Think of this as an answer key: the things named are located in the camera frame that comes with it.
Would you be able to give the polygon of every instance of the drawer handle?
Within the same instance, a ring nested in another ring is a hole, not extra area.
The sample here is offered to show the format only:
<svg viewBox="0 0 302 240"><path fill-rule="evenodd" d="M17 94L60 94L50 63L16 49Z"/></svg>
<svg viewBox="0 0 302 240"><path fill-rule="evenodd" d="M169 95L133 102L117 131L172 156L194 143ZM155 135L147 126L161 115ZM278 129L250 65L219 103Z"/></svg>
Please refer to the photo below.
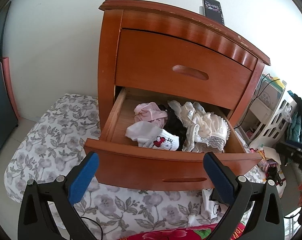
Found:
<svg viewBox="0 0 302 240"><path fill-rule="evenodd" d="M163 182L201 182L205 181L207 178L171 178L163 179Z"/></svg>
<svg viewBox="0 0 302 240"><path fill-rule="evenodd" d="M175 73L179 73L179 74L189 76L189 77L194 77L194 78L201 79L201 80L209 79L209 75L206 72L203 72L203 71L200 71L200 70L197 70L194 68L182 66L182 65L176 65L172 68L172 70Z"/></svg>

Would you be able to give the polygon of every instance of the lace trim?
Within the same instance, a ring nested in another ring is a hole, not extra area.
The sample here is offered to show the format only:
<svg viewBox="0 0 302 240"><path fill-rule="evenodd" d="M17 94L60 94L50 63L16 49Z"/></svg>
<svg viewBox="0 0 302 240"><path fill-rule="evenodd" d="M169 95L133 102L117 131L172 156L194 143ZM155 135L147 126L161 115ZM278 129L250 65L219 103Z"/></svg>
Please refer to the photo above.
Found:
<svg viewBox="0 0 302 240"><path fill-rule="evenodd" d="M227 133L227 137L226 137L226 141L228 141L228 139L229 139L229 135L230 135L230 127L229 127L229 125L228 125L228 123L227 123L227 121L226 120L224 120L223 118L222 118L222 120L224 121L224 123L226 124L226 126L227 126L227 128L228 128L228 133Z"/></svg>
<svg viewBox="0 0 302 240"><path fill-rule="evenodd" d="M205 143L208 147L217 148L220 151L223 151L223 148L225 146L224 140L216 136L201 138L201 141Z"/></svg>
<svg viewBox="0 0 302 240"><path fill-rule="evenodd" d="M208 153L208 152L221 153L221 151L217 148L208 147L206 143L198 143L198 142L195 143L194 149L192 151L199 152L199 153Z"/></svg>

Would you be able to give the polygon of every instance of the drawer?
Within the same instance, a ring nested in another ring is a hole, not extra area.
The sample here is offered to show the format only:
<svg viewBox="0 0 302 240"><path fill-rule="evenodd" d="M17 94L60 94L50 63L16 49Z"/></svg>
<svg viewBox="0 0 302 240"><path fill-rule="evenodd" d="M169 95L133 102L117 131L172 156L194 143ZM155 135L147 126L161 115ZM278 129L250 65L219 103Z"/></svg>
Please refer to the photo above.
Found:
<svg viewBox="0 0 302 240"><path fill-rule="evenodd" d="M234 109L251 71L200 45L156 33L122 30L115 84Z"/></svg>
<svg viewBox="0 0 302 240"><path fill-rule="evenodd" d="M181 104L188 101L186 98L152 91L122 88L100 140L89 138L84 145L86 153L94 151L99 155L100 165L95 174L99 182L117 187L161 191L213 187L203 169L203 153L138 147L137 142L125 137L126 128L134 123L133 110L136 105L147 102L167 105L167 101L173 99ZM201 104L206 111L213 111L226 119L218 107ZM261 157L259 154L245 153L235 131L232 127L230 130L225 153L216 156L236 175L243 175L255 166Z"/></svg>

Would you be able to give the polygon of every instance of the blue gripper pad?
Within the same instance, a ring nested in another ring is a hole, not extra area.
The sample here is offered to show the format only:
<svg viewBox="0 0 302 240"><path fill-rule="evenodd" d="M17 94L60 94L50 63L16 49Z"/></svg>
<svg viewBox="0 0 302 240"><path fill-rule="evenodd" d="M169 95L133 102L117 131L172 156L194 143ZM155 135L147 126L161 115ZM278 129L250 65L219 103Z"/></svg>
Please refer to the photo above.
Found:
<svg viewBox="0 0 302 240"><path fill-rule="evenodd" d="M90 152L80 165L73 167L66 176L67 182L70 183L66 183L66 187L72 206L81 201L98 167L99 156L97 153Z"/></svg>
<svg viewBox="0 0 302 240"><path fill-rule="evenodd" d="M213 185L217 189L219 196L223 200L223 202L232 205L235 200L235 188L233 183L228 179L227 175L230 175L232 177L231 179L234 179L234 182L236 182L236 177L233 172L228 167L225 167L214 155L214 153L206 153L204 155L203 167L207 172L209 178L211 179Z"/></svg>

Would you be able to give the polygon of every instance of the bed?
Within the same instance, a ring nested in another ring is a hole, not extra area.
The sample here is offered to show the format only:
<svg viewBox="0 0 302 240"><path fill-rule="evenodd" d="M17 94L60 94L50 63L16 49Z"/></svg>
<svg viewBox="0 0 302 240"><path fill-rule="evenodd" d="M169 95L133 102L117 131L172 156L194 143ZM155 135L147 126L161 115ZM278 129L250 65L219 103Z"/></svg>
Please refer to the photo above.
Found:
<svg viewBox="0 0 302 240"><path fill-rule="evenodd" d="M8 196L21 202L28 179L45 183L67 175L85 157L86 139L97 139L100 133L97 98L65 94L30 130L9 162L4 174ZM246 176L253 182L265 179L257 167ZM105 239L111 240L163 228L216 223L223 214L216 209L215 216L209 214L207 192L127 189L98 183L93 177L83 199L74 208L80 216L99 222ZM57 225L64 228L53 203L50 208ZM249 214L243 217L244 223ZM88 221L87 226L100 237L96 225Z"/></svg>

